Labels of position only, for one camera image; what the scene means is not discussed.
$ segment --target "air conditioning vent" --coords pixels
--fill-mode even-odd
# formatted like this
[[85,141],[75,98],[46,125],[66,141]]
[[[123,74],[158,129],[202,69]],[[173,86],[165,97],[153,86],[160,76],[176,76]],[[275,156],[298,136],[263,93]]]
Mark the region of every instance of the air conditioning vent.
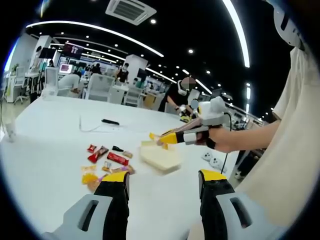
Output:
[[157,11],[137,0],[111,0],[105,14],[139,25]]

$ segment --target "red snack wrapper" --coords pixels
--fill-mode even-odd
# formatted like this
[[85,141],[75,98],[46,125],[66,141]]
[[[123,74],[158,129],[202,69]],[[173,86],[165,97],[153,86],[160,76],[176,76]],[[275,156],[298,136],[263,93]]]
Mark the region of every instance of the red snack wrapper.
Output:
[[98,151],[96,151],[94,154],[88,157],[88,160],[95,164],[98,161],[98,159],[101,158],[108,151],[109,150],[106,147],[101,146]]
[[109,152],[109,154],[108,154],[108,156],[106,158],[109,159],[109,160],[112,160],[112,161],[114,161],[114,162],[116,162],[118,164],[125,165],[125,166],[127,166],[128,163],[129,163],[128,159],[125,159],[122,156],[114,154],[113,152]]
[[90,146],[87,148],[87,151],[89,153],[93,153],[96,148],[97,148],[97,146],[90,144]]

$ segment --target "cable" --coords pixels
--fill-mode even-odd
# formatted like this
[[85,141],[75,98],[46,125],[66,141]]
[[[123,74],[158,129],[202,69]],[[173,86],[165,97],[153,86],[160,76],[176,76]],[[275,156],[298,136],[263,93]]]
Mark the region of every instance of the cable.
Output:
[[[229,116],[229,119],[230,119],[230,132],[231,132],[231,125],[232,125],[231,115],[228,112],[225,112],[224,114]],[[228,157],[228,153],[225,155],[224,163],[223,163],[223,166],[222,166],[221,172],[220,172],[221,174],[224,171],[224,168],[225,168],[225,165],[226,165],[226,161],[227,161],[227,157]]]

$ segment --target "game controller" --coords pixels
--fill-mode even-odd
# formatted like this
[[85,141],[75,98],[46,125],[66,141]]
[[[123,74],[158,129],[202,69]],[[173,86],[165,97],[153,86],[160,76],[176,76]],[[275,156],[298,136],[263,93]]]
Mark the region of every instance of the game controller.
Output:
[[206,160],[206,161],[210,161],[211,159],[212,159],[212,154],[211,154],[211,152],[206,152],[205,154],[203,154],[202,156],[201,156],[201,158],[203,159],[203,160]]
[[[213,167],[215,169],[218,169],[220,171],[221,171],[221,169],[222,169],[222,167],[224,165],[223,161],[218,159],[218,158],[216,158],[216,157],[212,158],[209,163],[210,163],[211,167]],[[224,166],[223,173],[226,173],[226,172],[227,172],[227,167]]]

